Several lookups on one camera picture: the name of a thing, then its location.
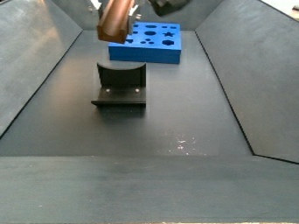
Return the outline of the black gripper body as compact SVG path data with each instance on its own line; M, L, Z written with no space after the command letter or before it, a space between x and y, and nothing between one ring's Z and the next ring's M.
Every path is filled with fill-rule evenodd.
M148 0L157 16L179 11L192 0Z

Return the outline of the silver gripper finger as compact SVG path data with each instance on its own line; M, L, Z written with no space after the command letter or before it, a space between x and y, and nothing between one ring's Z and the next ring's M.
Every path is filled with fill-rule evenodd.
M133 20L140 20L141 19L141 12L140 12L140 6L135 5L128 12L128 16L133 19Z

